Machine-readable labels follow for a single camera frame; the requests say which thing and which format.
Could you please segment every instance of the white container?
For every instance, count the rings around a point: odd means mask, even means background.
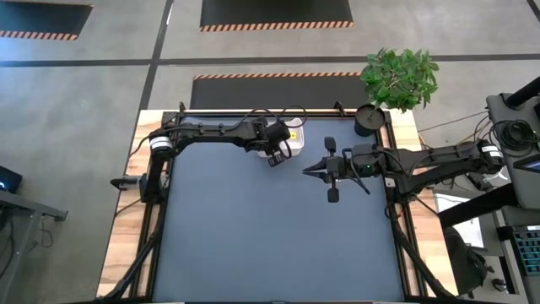
[[[285,122],[287,126],[291,126],[291,127],[299,126],[301,123],[302,123],[302,120],[299,118],[295,118],[291,121]],[[292,156],[296,156],[300,154],[300,151],[302,150],[302,148],[304,148],[304,127],[289,128],[289,132],[290,132],[290,138],[287,139],[287,143],[290,146],[290,151],[291,151]],[[281,148],[285,156],[288,156],[287,146],[285,145],[284,141],[279,143],[279,147]],[[264,157],[264,158],[270,157],[264,151],[257,151],[256,153],[259,156]]]

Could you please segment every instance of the concrete floor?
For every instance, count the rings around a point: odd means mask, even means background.
[[[94,4],[77,41],[0,39],[0,67],[9,60],[152,57],[165,0],[72,2]],[[363,56],[383,46],[429,48],[436,55],[540,53],[540,22],[526,0],[350,3],[356,24],[351,29],[200,33],[201,0],[176,0],[161,57]],[[161,66],[148,108],[188,104],[192,77],[201,73],[347,72],[363,66]],[[441,62],[440,68],[432,105],[415,111],[418,129],[481,111],[486,95],[511,92],[537,77],[540,61]],[[0,164],[24,175],[25,197],[69,210],[65,223],[48,223],[54,246],[30,254],[17,302],[94,297],[118,196],[109,180],[124,170],[148,70],[0,68]],[[432,146],[453,144],[481,118],[423,136]]]

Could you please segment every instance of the wooden table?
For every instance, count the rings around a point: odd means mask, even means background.
[[[141,111],[135,135],[133,137],[132,149],[135,149],[138,143],[147,136],[150,132],[160,127],[161,117],[164,111],[162,110],[147,110]],[[398,148],[419,150],[421,149],[416,124],[412,112],[402,114],[400,111],[390,111],[394,137]],[[386,136],[386,130],[382,130],[383,144],[389,145]],[[140,176],[147,170],[149,162],[149,142],[145,141],[142,148],[129,160],[127,164],[126,174],[131,176]],[[433,193],[425,189],[419,194],[420,199],[427,203],[431,208],[435,209],[435,201]],[[118,209],[130,204],[139,199],[138,190],[123,191],[118,202]],[[417,237],[418,249],[422,259],[428,265],[435,277],[442,285],[451,293],[456,294],[456,282],[454,274],[446,252],[446,244],[440,227],[439,219],[431,214],[424,206],[419,203],[410,203],[411,216],[413,218],[413,226]],[[137,253],[139,233],[143,222],[144,204],[134,204],[131,208],[126,209],[119,214],[113,223],[111,238],[105,263],[101,273],[100,284],[97,296],[104,296],[116,285],[118,280],[125,274],[128,267],[131,265]],[[418,295],[418,286],[416,285],[416,274],[414,267],[407,254],[406,257],[407,272],[411,290],[413,295]],[[143,286],[147,283],[147,274],[149,266],[149,256],[143,266],[143,276],[140,280],[139,293],[142,295],[145,291]]]

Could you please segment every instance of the black pot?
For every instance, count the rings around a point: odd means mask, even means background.
[[[354,131],[362,136],[369,137],[377,132],[386,122],[385,112],[373,105],[363,105],[356,110]]]

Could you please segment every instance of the potted plant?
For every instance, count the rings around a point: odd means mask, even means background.
[[[429,51],[413,53],[406,49],[401,55],[396,50],[381,49],[376,55],[368,55],[368,65],[362,71],[368,104],[356,111],[354,130],[360,136],[370,136],[385,123],[385,114],[380,109],[384,103],[388,109],[402,112],[412,110],[431,101],[437,88],[434,71],[439,66],[431,61]]]

